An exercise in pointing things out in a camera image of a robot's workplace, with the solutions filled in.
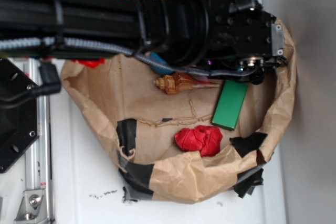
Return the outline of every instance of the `metal clamp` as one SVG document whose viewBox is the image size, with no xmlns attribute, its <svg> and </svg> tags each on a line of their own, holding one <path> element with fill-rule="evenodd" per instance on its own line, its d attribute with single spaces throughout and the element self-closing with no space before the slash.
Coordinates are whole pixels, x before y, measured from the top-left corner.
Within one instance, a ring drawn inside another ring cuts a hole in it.
<svg viewBox="0 0 336 224">
<path fill-rule="evenodd" d="M 23 193 L 23 199 L 14 224 L 45 224 L 49 223 L 47 213 L 47 199 L 44 189 L 27 190 Z"/>
</svg>

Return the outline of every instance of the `brown paper bag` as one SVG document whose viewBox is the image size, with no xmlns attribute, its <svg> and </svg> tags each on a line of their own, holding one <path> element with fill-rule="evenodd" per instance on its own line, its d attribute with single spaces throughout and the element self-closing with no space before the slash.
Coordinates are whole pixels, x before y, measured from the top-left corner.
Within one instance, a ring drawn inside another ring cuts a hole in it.
<svg viewBox="0 0 336 224">
<path fill-rule="evenodd" d="M 119 167 L 130 197 L 202 201 L 231 189 L 270 160 L 291 120 L 296 85 L 293 41 L 278 22 L 289 64 L 261 85 L 249 85 L 236 130 L 221 129 L 221 151 L 214 157 L 181 152 L 174 135 L 184 127 L 211 125 L 221 88 L 167 95 L 154 85 L 159 76 L 149 66 L 123 55 L 95 69 L 65 63 L 62 84 Z M 244 155 L 230 143 L 230 138 L 260 136 L 261 146 Z"/>
</svg>

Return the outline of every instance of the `conch shell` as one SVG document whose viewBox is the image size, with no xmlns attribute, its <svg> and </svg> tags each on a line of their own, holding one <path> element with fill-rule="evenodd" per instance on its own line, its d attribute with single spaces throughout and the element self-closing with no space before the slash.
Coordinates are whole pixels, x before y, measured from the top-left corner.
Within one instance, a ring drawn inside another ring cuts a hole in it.
<svg viewBox="0 0 336 224">
<path fill-rule="evenodd" d="M 177 94 L 183 90 L 218 88 L 219 84 L 198 81 L 187 73 L 176 72 L 171 76 L 165 75 L 155 81 L 155 85 L 167 94 Z"/>
</svg>

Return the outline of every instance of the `green eraser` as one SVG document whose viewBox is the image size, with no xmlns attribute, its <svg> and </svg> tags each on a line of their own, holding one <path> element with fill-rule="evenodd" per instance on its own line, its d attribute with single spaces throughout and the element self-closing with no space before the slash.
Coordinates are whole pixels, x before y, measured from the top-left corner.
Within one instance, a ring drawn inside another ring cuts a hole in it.
<svg viewBox="0 0 336 224">
<path fill-rule="evenodd" d="M 247 91 L 247 85 L 227 80 L 220 95 L 212 123 L 234 131 Z"/>
</svg>

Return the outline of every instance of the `gray wall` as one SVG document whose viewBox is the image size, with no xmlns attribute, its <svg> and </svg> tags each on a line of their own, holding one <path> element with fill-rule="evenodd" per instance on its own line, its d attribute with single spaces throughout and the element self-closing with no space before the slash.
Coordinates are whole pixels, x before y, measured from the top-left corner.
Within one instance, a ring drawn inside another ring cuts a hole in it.
<svg viewBox="0 0 336 224">
<path fill-rule="evenodd" d="M 336 0 L 263 0 L 298 52 L 293 120 L 281 140 L 287 219 L 336 222 Z"/>
</svg>

